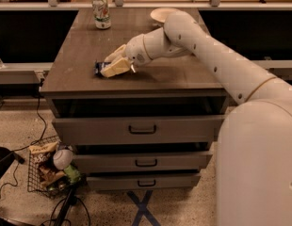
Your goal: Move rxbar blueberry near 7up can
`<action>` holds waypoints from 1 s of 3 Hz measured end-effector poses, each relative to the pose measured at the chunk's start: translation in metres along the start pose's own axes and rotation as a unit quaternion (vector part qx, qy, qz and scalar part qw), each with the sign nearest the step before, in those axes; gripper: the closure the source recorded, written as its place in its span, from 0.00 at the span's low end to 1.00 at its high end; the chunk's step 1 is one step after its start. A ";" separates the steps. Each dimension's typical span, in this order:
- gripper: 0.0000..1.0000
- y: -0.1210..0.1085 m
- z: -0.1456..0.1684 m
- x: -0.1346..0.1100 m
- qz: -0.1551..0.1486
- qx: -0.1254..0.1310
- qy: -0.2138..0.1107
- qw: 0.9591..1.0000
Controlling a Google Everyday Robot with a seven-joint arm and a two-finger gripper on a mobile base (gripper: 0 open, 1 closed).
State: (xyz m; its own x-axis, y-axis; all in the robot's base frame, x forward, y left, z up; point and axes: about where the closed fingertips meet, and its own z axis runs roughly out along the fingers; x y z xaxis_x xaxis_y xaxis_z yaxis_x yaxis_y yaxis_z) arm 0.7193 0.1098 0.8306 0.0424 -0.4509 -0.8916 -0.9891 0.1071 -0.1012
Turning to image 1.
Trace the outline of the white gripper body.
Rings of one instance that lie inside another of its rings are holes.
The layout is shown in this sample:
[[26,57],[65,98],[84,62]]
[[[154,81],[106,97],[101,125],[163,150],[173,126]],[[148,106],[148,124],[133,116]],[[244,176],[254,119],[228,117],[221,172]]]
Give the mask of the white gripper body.
[[138,35],[127,42],[125,56],[128,58],[132,70],[137,66],[143,66],[152,61],[145,48],[144,34]]

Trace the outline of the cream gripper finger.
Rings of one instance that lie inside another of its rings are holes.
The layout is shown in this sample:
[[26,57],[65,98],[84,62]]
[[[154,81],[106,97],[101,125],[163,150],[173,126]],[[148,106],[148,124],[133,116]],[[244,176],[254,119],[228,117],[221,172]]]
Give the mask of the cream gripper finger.
[[125,44],[121,45],[113,53],[111,53],[110,55],[108,55],[105,58],[105,62],[112,62],[117,57],[123,57],[124,56],[125,48],[126,48],[126,45]]
[[100,74],[108,78],[130,71],[132,61],[127,57],[117,57],[114,58],[112,61],[106,59],[104,63],[105,66],[100,70]]

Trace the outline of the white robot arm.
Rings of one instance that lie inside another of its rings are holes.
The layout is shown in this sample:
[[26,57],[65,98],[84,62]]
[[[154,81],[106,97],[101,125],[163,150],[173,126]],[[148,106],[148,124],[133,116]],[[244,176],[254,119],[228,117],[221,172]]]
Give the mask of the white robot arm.
[[292,86],[202,30],[186,12],[106,58],[105,77],[159,57],[195,55],[237,106],[219,130],[218,226],[292,226]]

